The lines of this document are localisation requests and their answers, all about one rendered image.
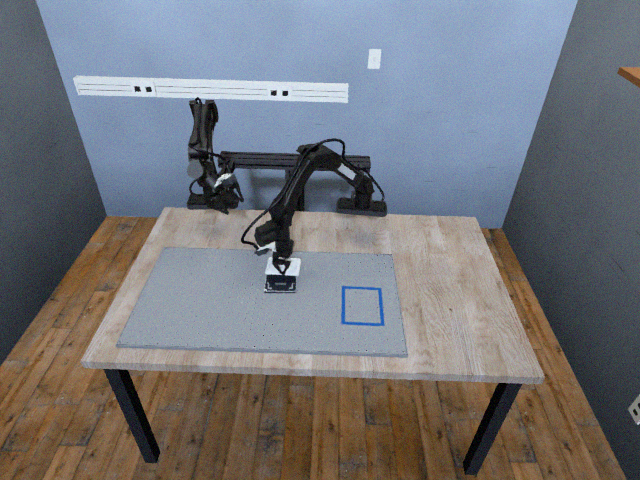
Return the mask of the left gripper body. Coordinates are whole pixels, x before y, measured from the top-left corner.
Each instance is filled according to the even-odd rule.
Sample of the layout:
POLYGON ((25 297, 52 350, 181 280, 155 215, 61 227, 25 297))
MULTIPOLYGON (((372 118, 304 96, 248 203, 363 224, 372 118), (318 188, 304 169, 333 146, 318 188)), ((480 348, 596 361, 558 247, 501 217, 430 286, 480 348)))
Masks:
POLYGON ((290 255, 292 254, 293 251, 293 245, 294 245, 294 241, 293 239, 290 239, 290 237, 286 240, 276 240, 264 247, 260 247, 258 245, 258 249, 257 251, 266 249, 266 248, 272 248, 273 251, 273 259, 272 259, 272 263, 273 264, 285 264, 285 259, 290 259, 290 255), (280 257, 285 257, 285 259, 278 259, 280 257))

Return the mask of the white well plate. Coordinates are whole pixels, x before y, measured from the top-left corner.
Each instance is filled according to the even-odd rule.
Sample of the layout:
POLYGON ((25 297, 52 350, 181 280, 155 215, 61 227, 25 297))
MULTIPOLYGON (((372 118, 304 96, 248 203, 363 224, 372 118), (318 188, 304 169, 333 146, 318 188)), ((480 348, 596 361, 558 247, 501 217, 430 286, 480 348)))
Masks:
MULTIPOLYGON (((273 259, 273 257, 269 257, 265 274, 281 275, 279 273, 279 271, 272 265, 272 259, 273 259)), ((285 259, 285 258, 278 258, 278 259, 285 259)), ((285 259, 285 261, 291 261, 291 264, 290 264, 287 272, 285 273, 285 275, 299 276, 300 265, 301 265, 300 258, 290 258, 290 259, 285 259)), ((280 267, 282 272, 284 271, 284 269, 286 267, 285 265, 278 265, 278 266, 280 267)))

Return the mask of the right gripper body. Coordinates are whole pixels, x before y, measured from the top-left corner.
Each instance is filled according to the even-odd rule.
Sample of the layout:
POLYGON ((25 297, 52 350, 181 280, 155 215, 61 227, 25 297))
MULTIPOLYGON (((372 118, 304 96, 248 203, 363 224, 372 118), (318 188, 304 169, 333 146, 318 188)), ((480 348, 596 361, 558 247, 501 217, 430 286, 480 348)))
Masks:
POLYGON ((210 173, 211 176, 209 174, 207 174, 203 179, 202 179, 202 183, 210 190, 210 193, 208 194, 208 196, 206 197, 206 199, 209 201, 206 205, 208 205, 211 200, 213 200, 213 198, 217 195, 221 195, 220 192, 223 190, 226 190, 228 187, 230 188, 232 186, 232 184, 227 184, 227 185, 223 185, 221 179, 225 179, 227 177, 229 177, 230 175, 232 175, 231 173, 227 173, 227 174, 223 174, 222 176, 220 176, 219 178, 216 176, 216 174, 214 172, 210 173))

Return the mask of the grey flat work mat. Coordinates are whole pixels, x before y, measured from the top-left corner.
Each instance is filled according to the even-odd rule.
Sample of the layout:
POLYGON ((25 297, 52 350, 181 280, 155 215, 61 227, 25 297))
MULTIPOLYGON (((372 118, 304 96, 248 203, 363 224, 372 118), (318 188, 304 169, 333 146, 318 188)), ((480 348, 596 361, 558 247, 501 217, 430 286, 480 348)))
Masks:
POLYGON ((408 358, 392 254, 292 251, 296 293, 264 293, 254 252, 163 247, 116 348, 408 358), (385 326, 341 324, 342 286, 381 288, 385 326))

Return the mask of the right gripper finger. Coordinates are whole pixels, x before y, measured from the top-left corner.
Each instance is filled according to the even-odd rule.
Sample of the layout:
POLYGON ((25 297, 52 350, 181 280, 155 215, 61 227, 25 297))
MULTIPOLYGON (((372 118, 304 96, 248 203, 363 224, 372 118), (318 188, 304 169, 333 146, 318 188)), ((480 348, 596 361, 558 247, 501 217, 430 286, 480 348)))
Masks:
POLYGON ((219 195, 215 196, 213 198, 213 200, 211 200, 211 202, 207 205, 209 208, 221 211, 225 214, 229 214, 228 209, 226 208, 226 206, 224 205, 224 203, 222 202, 221 198, 219 197, 219 195), (216 206, 215 203, 218 203, 223 209, 221 209, 220 207, 216 206))
POLYGON ((241 190, 240 190, 240 186, 239 186, 239 182, 238 182, 238 181, 235 181, 235 182, 232 184, 232 186, 228 189, 228 191, 227 191, 227 192, 228 192, 229 194, 231 194, 232 196, 234 196, 235 198, 237 198, 238 200, 240 200, 241 202, 243 202, 243 201, 244 201, 244 198, 243 198, 243 195, 242 195, 242 193, 241 193, 241 190), (236 190, 237 190, 237 192, 238 192, 238 194, 239 194, 239 196, 240 196, 241 198, 240 198, 240 197, 239 197, 239 196, 234 192, 234 188, 236 188, 236 190))

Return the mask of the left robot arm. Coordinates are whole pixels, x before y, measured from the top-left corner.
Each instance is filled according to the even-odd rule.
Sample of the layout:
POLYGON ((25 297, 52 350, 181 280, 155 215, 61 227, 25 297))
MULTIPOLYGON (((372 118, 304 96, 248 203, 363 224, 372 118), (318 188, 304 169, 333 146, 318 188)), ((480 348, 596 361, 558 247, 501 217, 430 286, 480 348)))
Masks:
MULTIPOLYGON (((291 178, 304 152, 312 145, 314 144, 300 145, 298 147, 296 151, 300 154, 289 179, 291 178)), ((290 237, 289 226, 292 225, 292 217, 296 211, 295 207, 297 205, 298 198, 308 179, 317 169, 318 165, 335 172, 337 175, 345 179, 348 184, 356 188, 355 199, 338 199, 339 209, 386 212, 387 208, 385 201, 370 200, 371 194, 375 192, 373 188, 373 181, 345 162, 338 153, 321 144, 314 147, 306 156, 304 156, 296 169, 279 203, 269 211, 271 220, 268 220, 265 224, 255 228, 254 237, 260 247, 264 247, 277 239, 284 241, 290 237)), ((281 196, 289 179, 281 192, 276 198, 274 198, 271 205, 281 196)))

